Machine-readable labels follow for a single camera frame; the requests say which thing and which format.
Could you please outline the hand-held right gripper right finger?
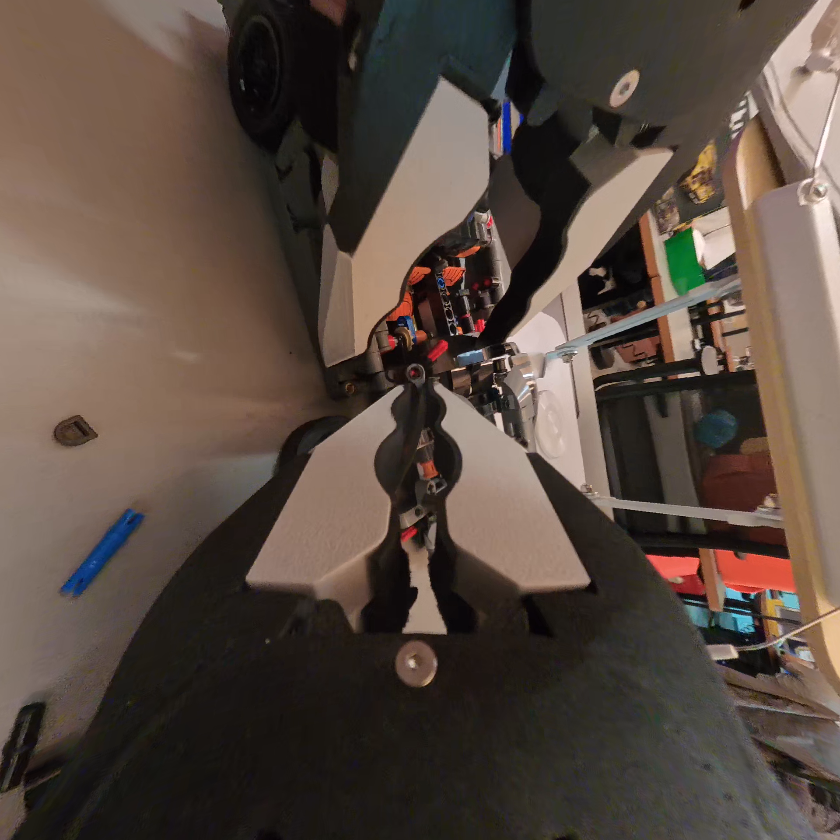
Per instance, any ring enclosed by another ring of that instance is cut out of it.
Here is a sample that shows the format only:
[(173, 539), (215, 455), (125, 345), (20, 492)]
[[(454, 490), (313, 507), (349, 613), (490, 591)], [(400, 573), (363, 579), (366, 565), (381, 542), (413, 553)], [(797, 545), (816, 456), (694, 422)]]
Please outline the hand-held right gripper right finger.
[(537, 471), (562, 475), (460, 395), (429, 387), (436, 461), (446, 489), (428, 573), (448, 634), (519, 630), (523, 602), (592, 582)]

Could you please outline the black shelf unit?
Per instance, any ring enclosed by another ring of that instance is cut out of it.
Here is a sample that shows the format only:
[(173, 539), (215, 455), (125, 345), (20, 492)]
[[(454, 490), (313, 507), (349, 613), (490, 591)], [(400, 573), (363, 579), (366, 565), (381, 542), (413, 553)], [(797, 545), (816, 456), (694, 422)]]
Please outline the black shelf unit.
[[(675, 367), (676, 373), (665, 371), (662, 364), (595, 378), (608, 493), (613, 498), (705, 508), (700, 501), (700, 482), (712, 456), (770, 453), (754, 371), (702, 374), (698, 369), (690, 371), (688, 363)], [(739, 429), (727, 446), (711, 449), (694, 439), (693, 426), (703, 414), (717, 408), (734, 415)], [(778, 490), (757, 509), (770, 509), (770, 515), (780, 519), (774, 511), (780, 506)], [(788, 556), (782, 525), (747, 530), (717, 521), (621, 510), (616, 510), (616, 519), (650, 549), (675, 551), (680, 547), (693, 552), (757, 548), (762, 542), (784, 546), (781, 551), (772, 549), (770, 556)]]

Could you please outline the grey lego car model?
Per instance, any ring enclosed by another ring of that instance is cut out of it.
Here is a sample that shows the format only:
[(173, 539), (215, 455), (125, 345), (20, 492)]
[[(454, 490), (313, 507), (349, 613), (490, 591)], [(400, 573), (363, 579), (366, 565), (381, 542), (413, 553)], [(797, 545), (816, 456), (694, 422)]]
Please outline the grey lego car model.
[[(298, 295), (308, 330), (318, 354), (324, 381), (332, 396), (346, 385), (358, 387), (363, 396), (382, 396), (391, 386), (389, 371), (401, 361), (413, 361), (430, 343), (450, 342), (444, 358), (454, 359), (455, 349), (466, 347), (470, 333), (462, 326), (469, 312), (448, 302), (443, 271), (433, 268), (419, 280), (424, 300), (434, 316), (425, 328), (425, 341), (416, 339), (409, 349), (395, 336), (395, 348), (381, 343), (385, 323), (408, 329), (400, 319), (418, 322), (415, 315), (388, 315), (371, 333), (367, 351), (326, 367), (319, 348), (319, 292), (323, 229), (340, 187), (339, 117), (342, 80), (357, 63), (356, 42), (345, 44), (343, 25), (337, 27), (318, 14), (309, 2), (223, 2), (228, 24), (227, 78), (235, 115), (243, 131), (275, 160), (278, 182), (291, 176), (298, 164), (308, 164), (309, 192), (281, 187), (288, 200), (280, 214), (281, 232), (299, 266), (294, 268)], [(499, 85), (507, 85), (510, 60), (489, 100), (479, 102), (490, 118), (501, 107)], [(489, 181), (495, 165), (490, 147)], [(414, 263), (404, 292), (413, 294), (413, 277), (431, 258), (462, 259), (469, 247), (495, 249), (502, 268), (509, 268), (494, 227), (488, 198), (489, 184), (465, 220), (430, 245)]]

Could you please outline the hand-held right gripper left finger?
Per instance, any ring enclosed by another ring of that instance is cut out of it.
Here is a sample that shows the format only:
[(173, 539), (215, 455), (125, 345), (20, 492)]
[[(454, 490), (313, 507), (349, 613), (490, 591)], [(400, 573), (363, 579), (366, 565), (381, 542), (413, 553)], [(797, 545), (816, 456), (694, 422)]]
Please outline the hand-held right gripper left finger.
[(337, 602), (369, 632), (404, 629), (416, 593), (392, 499), (405, 393), (392, 389), (311, 451), (247, 572), (250, 588)]

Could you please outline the blue ball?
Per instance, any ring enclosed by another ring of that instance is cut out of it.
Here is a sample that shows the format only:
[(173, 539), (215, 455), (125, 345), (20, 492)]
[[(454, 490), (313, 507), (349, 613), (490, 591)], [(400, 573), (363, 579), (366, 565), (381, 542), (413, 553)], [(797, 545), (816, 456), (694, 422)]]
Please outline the blue ball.
[(702, 446), (720, 449), (727, 446), (739, 432), (739, 420), (728, 410), (717, 408), (694, 423), (694, 439)]

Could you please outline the green box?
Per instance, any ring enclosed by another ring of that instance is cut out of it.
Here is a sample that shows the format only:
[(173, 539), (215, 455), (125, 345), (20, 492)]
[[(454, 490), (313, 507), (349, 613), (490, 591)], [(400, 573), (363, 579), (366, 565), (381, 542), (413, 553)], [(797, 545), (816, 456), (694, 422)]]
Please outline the green box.
[(670, 281), (678, 296), (688, 294), (707, 281), (697, 257), (695, 232), (693, 227), (686, 227), (664, 242)]

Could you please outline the blue lego pin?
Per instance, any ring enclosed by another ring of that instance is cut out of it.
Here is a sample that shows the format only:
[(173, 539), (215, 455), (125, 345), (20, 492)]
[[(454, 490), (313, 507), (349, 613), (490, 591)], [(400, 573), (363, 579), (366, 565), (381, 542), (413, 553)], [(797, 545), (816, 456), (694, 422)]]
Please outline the blue lego pin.
[(127, 509), (103, 534), (87, 557), (67, 581), (60, 587), (59, 593), (65, 597), (77, 598), (82, 595), (100, 575), (113, 557), (132, 537), (145, 520), (142, 512)]

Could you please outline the box with yellow car picture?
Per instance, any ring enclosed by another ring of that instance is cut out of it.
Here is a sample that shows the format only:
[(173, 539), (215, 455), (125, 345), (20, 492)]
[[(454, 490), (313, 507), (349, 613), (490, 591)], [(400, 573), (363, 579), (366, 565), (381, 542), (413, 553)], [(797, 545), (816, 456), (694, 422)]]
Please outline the box with yellow car picture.
[(699, 153), (693, 167), (679, 180), (679, 189), (696, 205), (708, 203), (717, 189), (718, 149), (709, 142)]

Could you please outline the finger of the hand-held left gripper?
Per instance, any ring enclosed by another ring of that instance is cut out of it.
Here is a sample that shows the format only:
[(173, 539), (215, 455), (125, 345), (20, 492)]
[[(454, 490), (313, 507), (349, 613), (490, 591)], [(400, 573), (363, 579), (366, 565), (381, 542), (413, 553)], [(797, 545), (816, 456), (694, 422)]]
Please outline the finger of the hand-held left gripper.
[(507, 340), (576, 284), (669, 163), (667, 148), (576, 143), (560, 123), (524, 123), (490, 175), (488, 198), (510, 276), (483, 344)]
[(426, 249), (459, 226), (489, 181), (487, 113), (440, 77), (355, 251), (323, 229), (318, 342), (326, 367), (365, 351)]

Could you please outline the orange box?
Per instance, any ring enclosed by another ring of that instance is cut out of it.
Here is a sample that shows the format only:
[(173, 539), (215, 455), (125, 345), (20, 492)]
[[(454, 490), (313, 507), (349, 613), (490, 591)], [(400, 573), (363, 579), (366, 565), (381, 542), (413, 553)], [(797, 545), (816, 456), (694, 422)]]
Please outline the orange box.
[[(648, 561), (680, 594), (705, 595), (700, 559), (688, 556), (647, 554)], [(720, 577), (729, 590), (756, 594), (768, 590), (797, 593), (790, 560), (746, 554), (743, 560), (731, 551), (716, 552)]]

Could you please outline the small black lego bush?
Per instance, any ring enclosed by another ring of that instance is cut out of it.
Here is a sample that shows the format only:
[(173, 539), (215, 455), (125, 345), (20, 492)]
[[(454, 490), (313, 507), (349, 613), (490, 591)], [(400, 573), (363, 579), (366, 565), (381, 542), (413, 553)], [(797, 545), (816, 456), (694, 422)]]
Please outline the small black lego bush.
[(81, 415), (62, 419), (54, 427), (53, 438), (64, 448), (75, 448), (96, 440), (98, 432)]

